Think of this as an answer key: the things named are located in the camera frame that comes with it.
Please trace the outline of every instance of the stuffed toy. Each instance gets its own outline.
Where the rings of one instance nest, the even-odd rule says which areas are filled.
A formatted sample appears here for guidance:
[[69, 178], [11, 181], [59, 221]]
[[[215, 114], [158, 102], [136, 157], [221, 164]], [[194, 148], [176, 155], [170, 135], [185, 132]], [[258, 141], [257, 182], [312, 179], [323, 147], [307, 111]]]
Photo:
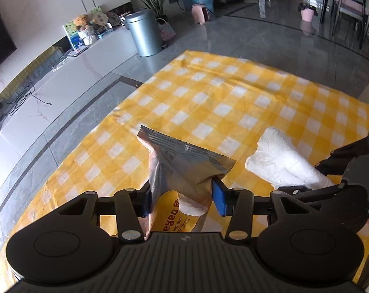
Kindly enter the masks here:
[[92, 26], [88, 22], [88, 15], [82, 14], [73, 20], [79, 36], [83, 39], [85, 45], [91, 45], [97, 41]]
[[88, 15], [86, 15], [86, 14], [79, 15], [78, 17], [76, 17], [73, 20], [73, 23], [76, 26], [76, 30], [84, 31], [89, 26], [89, 24], [88, 24]]
[[104, 31], [106, 31], [106, 27], [103, 26], [103, 25], [100, 25], [98, 23], [98, 21], [96, 21], [96, 19], [92, 19], [90, 21], [90, 24], [92, 25], [93, 29], [98, 33], [98, 34], [101, 34], [103, 33]]

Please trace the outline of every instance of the white towel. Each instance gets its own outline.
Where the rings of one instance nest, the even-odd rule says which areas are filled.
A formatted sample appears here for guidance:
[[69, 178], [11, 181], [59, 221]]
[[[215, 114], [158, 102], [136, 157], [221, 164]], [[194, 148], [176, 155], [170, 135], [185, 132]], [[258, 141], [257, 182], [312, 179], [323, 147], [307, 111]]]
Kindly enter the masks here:
[[302, 157], [278, 129], [267, 128], [257, 145], [255, 153], [247, 158], [246, 169], [275, 189], [297, 185], [319, 189], [334, 185]]

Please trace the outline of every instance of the black cable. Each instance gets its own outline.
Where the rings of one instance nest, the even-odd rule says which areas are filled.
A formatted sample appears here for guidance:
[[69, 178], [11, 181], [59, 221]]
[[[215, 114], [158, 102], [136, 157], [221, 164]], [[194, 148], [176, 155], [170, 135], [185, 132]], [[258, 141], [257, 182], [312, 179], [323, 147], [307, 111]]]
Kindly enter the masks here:
[[[179, 7], [183, 10], [183, 11], [191, 11], [191, 10], [186, 10], [186, 9], [184, 9], [184, 8], [182, 8], [182, 6], [179, 4], [179, 0], [177, 0], [176, 1], [176, 3], [179, 5]], [[212, 16], [217, 16], [217, 17], [219, 17], [219, 15], [217, 15], [217, 14], [215, 14], [215, 13], [213, 13], [211, 10], [209, 10], [208, 9], [208, 7], [206, 6], [206, 5], [204, 5], [204, 4], [202, 4], [205, 8], [207, 8], [207, 10], [210, 12], [210, 13], [212, 13], [213, 15]]]
[[29, 95], [32, 95], [35, 99], [39, 100], [40, 102], [43, 102], [44, 104], [51, 105], [51, 103], [45, 102], [45, 101], [41, 100], [40, 98], [38, 98], [37, 96], [35, 96], [34, 93], [35, 93], [35, 86], [33, 85], [33, 83], [31, 81], [29, 81], [27, 83], [27, 85], [23, 88], [23, 90], [16, 96], [15, 99], [13, 99], [10, 102], [6, 102], [6, 104], [8, 104], [8, 105], [15, 104], [12, 107], [12, 109], [7, 113], [4, 113], [0, 109], [0, 112], [3, 115], [7, 116], [7, 117], [10, 117], [10, 116], [14, 115], [18, 111], [18, 109], [22, 106], [22, 104], [25, 103], [25, 101], [27, 100], [27, 97]]

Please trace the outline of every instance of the marble floor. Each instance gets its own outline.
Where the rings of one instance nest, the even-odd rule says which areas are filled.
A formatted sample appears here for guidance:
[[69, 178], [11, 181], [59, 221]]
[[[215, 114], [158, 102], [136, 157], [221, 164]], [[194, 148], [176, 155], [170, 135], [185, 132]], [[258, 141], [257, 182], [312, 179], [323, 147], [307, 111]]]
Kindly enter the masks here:
[[35, 141], [0, 189], [0, 249], [35, 193], [81, 139], [121, 101], [185, 50], [247, 58], [357, 97], [369, 82], [369, 40], [362, 50], [354, 25], [343, 19], [330, 36], [324, 25], [302, 23], [298, 0], [242, 2], [220, 10], [204, 26], [186, 12], [170, 19], [177, 37], [162, 52], [133, 56], [80, 96]]

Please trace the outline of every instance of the screw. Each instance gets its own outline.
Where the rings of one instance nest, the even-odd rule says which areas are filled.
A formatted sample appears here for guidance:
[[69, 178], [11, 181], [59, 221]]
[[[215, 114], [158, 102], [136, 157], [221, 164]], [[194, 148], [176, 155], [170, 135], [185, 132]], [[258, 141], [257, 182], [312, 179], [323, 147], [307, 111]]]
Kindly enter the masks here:
[[126, 240], [135, 240], [140, 238], [141, 234], [137, 230], [126, 230], [121, 234], [121, 236]]
[[233, 240], [244, 240], [248, 237], [248, 233], [242, 230], [234, 230], [228, 234], [228, 237]]

